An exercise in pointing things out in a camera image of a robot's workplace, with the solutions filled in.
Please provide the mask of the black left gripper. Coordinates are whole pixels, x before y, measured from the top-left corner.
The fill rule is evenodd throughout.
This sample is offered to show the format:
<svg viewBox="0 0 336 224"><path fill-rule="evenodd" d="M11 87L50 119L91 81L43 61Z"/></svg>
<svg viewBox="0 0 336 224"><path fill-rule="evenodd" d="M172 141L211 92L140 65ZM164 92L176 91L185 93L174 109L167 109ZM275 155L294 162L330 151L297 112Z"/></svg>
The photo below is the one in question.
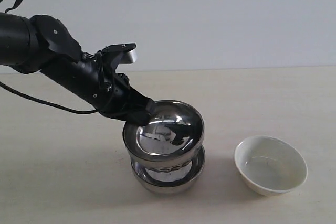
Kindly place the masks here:
<svg viewBox="0 0 336 224"><path fill-rule="evenodd" d="M114 73L107 102L99 113L107 118L119 119L127 124L146 126L156 103L132 88L124 73Z"/></svg>

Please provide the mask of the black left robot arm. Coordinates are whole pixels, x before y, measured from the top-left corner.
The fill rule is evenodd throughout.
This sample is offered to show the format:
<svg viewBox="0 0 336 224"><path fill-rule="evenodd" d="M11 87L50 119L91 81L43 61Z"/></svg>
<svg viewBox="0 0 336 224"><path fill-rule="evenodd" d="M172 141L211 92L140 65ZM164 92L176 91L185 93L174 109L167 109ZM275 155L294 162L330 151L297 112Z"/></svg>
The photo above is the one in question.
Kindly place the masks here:
<svg viewBox="0 0 336 224"><path fill-rule="evenodd" d="M1 64L22 74L41 72L91 104L101 115L147 125L155 102L117 73L133 63L136 44L110 45L94 55L82 51L64 24L48 15L1 14Z"/></svg>

